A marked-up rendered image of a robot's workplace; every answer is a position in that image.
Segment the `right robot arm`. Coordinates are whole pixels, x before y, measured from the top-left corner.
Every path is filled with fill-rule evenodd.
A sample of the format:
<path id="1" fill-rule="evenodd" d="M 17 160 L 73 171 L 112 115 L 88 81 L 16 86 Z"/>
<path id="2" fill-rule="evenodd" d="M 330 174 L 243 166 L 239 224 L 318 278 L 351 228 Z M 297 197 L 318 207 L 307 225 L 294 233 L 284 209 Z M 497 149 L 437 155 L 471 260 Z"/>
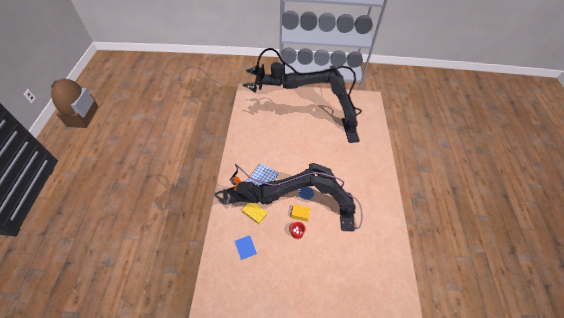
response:
<path id="1" fill-rule="evenodd" d="M 336 67 L 333 65 L 330 66 L 330 69 L 334 69 L 334 68 Z M 325 69 L 322 71 L 326 71 L 330 69 Z M 285 65 L 279 62 L 274 62 L 271 64 L 271 75 L 272 75 L 271 85 L 281 86 L 281 84 L 283 84 L 283 88 L 296 89 L 300 86 L 308 85 L 308 84 L 330 83 L 331 90 L 334 93 L 334 95 L 337 96 L 344 112 L 344 118 L 342 118 L 342 123 L 345 129 L 348 142 L 349 143 L 359 142 L 360 139 L 356 130 L 358 121 L 355 117 L 355 108 L 351 108 L 352 105 L 350 103 L 349 97 L 347 97 L 348 95 L 347 93 L 345 93 L 346 87 L 345 87 L 345 82 L 343 85 L 343 81 L 344 81 L 343 76 L 338 70 L 331 71 L 331 73 L 334 74 L 330 74 L 329 71 L 326 72 L 316 71 L 316 72 L 318 73 L 308 72 L 313 74 L 305 74 L 305 75 L 300 75 L 303 73 L 296 74 L 294 72 L 285 74 Z M 357 125 L 355 124 L 355 122 Z"/>

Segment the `yellow sponge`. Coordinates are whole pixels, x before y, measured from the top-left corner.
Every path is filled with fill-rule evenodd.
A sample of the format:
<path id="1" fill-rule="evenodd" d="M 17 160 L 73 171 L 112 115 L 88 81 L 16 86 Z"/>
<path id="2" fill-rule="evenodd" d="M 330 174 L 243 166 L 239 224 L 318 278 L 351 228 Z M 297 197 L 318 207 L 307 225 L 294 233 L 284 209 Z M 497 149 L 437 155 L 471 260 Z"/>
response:
<path id="1" fill-rule="evenodd" d="M 242 212 L 255 221 L 257 224 L 260 224 L 262 220 L 268 215 L 267 211 L 262 209 L 256 203 L 248 203 L 243 209 Z"/>

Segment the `dark red cup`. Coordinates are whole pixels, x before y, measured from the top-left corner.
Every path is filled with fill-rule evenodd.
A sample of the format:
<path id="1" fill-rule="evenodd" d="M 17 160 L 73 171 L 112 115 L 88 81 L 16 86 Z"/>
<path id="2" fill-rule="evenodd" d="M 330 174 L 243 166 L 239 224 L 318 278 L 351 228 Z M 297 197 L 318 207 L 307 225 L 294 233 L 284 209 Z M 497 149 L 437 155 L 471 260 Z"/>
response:
<path id="1" fill-rule="evenodd" d="M 299 228 L 298 230 L 296 230 L 296 231 L 299 231 L 298 234 L 300 234 L 301 231 L 303 232 L 302 234 L 300 234 L 300 235 L 302 235 L 302 236 L 297 235 L 296 232 L 292 232 L 293 229 L 295 229 L 296 227 Z M 306 230 L 306 227 L 305 227 L 305 225 L 304 225 L 302 222 L 295 222 L 295 223 L 293 223 L 292 226 L 291 226 L 291 234 L 292 234 L 292 236 L 293 236 L 295 239 L 300 239 L 300 238 L 302 238 L 302 237 L 303 237 L 303 234 L 305 233 L 305 230 Z M 294 234 L 293 234 L 293 233 L 294 233 Z M 297 236 L 295 236 L 295 235 L 297 235 Z"/>

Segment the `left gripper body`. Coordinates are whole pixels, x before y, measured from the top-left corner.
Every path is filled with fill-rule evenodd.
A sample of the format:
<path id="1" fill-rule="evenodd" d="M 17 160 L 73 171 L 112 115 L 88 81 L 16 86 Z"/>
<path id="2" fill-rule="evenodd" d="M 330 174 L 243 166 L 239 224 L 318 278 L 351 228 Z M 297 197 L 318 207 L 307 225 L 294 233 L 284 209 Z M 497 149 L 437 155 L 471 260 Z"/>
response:
<path id="1" fill-rule="evenodd" d="M 241 182 L 239 177 L 233 177 L 233 180 L 235 181 L 235 183 L 237 185 Z M 239 193 L 237 193 L 236 187 L 224 189 L 224 200 L 228 199 L 228 193 L 230 195 L 230 199 L 229 199 L 230 204 L 233 204 L 233 203 L 236 203 L 236 202 L 239 202 L 239 201 L 246 202 L 244 197 L 242 197 Z"/>

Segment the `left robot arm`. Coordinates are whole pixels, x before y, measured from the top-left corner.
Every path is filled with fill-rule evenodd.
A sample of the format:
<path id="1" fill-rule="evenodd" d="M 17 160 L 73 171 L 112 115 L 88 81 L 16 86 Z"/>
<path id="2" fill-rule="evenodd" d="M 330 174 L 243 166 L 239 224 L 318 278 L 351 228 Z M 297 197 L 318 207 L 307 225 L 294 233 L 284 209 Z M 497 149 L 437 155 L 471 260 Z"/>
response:
<path id="1" fill-rule="evenodd" d="M 275 186 L 267 184 L 261 184 L 258 186 L 255 185 L 252 181 L 242 181 L 237 185 L 236 191 L 244 197 L 246 202 L 260 202 L 267 205 L 273 203 L 273 201 L 275 200 L 279 200 L 279 197 L 282 197 L 289 192 L 304 187 L 314 186 L 321 193 L 330 194 L 340 205 L 341 230 L 354 232 L 355 221 L 354 215 L 352 214 L 356 213 L 353 213 L 353 210 L 356 210 L 356 205 L 354 204 L 353 198 L 348 196 L 343 191 L 335 178 L 321 174 L 309 174 L 313 172 L 311 169 L 314 172 L 325 173 L 334 176 L 330 168 L 316 163 L 311 163 L 309 164 L 308 169 L 297 175 L 282 180 L 266 182 L 270 184 L 277 184 Z M 321 169 L 322 171 L 318 169 Z M 335 184 L 333 184 L 333 181 Z"/>

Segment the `blue and white checkered towel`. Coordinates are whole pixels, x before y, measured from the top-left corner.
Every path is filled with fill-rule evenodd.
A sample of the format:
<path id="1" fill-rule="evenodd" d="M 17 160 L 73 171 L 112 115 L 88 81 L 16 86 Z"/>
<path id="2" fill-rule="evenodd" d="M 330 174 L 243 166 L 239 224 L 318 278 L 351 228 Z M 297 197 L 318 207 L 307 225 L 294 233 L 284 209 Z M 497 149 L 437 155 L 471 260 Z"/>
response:
<path id="1" fill-rule="evenodd" d="M 278 177 L 279 172 L 263 165 L 260 163 L 260 165 L 257 167 L 257 169 L 254 171 L 254 173 L 250 176 L 253 179 L 259 180 L 259 181 L 263 181 L 263 182 L 269 182 L 269 181 L 275 181 L 276 178 Z M 252 179 L 248 179 L 247 182 L 252 181 L 255 185 L 261 185 L 264 183 L 261 182 L 257 182 L 254 181 Z"/>

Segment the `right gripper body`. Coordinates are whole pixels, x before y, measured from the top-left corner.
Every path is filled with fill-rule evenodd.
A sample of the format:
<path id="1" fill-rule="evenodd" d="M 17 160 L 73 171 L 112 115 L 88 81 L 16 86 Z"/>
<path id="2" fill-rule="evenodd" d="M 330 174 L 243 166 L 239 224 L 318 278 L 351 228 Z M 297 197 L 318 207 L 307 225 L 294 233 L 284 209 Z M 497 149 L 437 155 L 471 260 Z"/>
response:
<path id="1" fill-rule="evenodd" d="M 262 89 L 262 85 L 271 85 L 271 74 L 265 74 L 265 70 L 264 70 L 264 64 L 262 64 L 262 67 L 258 67 L 258 71 L 257 73 L 258 76 L 256 76 L 256 80 L 254 83 L 254 87 L 255 87 L 255 91 L 257 90 L 257 85 L 259 85 L 259 90 Z M 259 76 L 260 75 L 260 76 Z"/>

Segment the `blue round coaster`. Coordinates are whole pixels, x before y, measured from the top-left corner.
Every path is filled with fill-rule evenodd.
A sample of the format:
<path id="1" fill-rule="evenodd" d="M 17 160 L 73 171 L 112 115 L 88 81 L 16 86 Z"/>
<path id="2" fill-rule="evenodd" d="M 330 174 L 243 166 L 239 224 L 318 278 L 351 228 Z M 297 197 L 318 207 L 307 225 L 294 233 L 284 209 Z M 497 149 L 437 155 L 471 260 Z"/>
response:
<path id="1" fill-rule="evenodd" d="M 314 191 L 311 187 L 304 187 L 299 190 L 299 196 L 304 200 L 310 200 L 314 196 Z"/>

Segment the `blue flat rectangular pad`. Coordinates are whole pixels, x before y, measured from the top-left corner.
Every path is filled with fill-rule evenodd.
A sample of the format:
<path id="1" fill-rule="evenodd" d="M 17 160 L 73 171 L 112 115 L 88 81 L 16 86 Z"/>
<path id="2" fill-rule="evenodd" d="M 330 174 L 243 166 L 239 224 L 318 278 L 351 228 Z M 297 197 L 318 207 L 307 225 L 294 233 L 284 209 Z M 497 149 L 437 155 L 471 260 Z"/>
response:
<path id="1" fill-rule="evenodd" d="M 241 239 L 235 240 L 235 244 L 239 253 L 241 260 L 256 255 L 256 249 L 254 247 L 251 236 L 246 236 Z"/>

